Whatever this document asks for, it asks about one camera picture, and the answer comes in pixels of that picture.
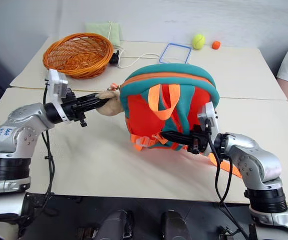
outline floor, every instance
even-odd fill
[[[74,240],[77,228],[100,224],[111,212],[119,209],[131,210],[135,217],[135,240],[159,240],[160,216],[166,210],[179,212],[187,223],[193,240],[218,240],[218,226],[236,227],[214,204],[208,202],[193,202],[166,199],[117,198],[117,197],[84,197],[67,199],[55,196],[49,201],[49,206],[60,211],[56,217],[41,215],[27,229],[23,240]],[[248,207],[235,205],[230,207],[235,218],[248,233],[251,218]],[[238,233],[236,240],[244,239]]]

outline orange basket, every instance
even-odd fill
[[[95,33],[76,33],[53,43],[43,56],[47,69],[56,69],[75,79],[89,79],[106,68],[114,48]]]

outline white table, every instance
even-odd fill
[[[12,110],[40,102],[42,94],[42,90],[36,89],[7,89],[0,100],[0,124]],[[216,110],[221,132],[252,137],[263,149],[279,157],[288,202],[288,103],[284,100],[223,98]],[[78,122],[60,123],[50,130],[56,162],[53,184],[56,194],[218,200],[214,190],[216,168],[207,158],[184,150],[137,152],[130,143],[123,113],[106,117],[94,110],[86,116],[88,127],[81,128]],[[46,148],[39,139],[30,165],[31,192],[46,191],[49,175],[45,155]],[[224,189],[227,176],[228,173],[222,171],[219,189]],[[243,196],[244,189],[242,180],[233,176],[227,202],[248,203]]]
[[[12,82],[11,86],[43,89],[47,75],[42,59],[47,48],[54,42],[49,38],[33,59]],[[137,57],[144,53],[161,54],[165,43],[123,41],[123,56]],[[122,58],[121,65],[132,63],[134,58]],[[111,83],[121,84],[135,70],[158,63],[157,59],[141,59],[129,68],[119,69],[109,65],[100,76],[92,79],[69,79],[73,90],[104,91]],[[213,50],[204,46],[193,50],[189,63],[207,70],[215,79],[222,98],[286,100],[264,58],[257,48],[225,47]]]

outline green cloth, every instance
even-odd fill
[[[101,36],[108,38],[108,40],[112,43],[112,45],[118,46],[118,47],[120,46],[119,23],[116,23],[116,22],[86,23],[86,32],[100,34]]]

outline orange backpack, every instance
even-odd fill
[[[211,75],[204,69],[180,63],[156,64],[132,73],[120,86],[120,100],[135,148],[171,148],[182,145],[168,141],[161,132],[188,135],[199,125],[197,115],[219,94]]]

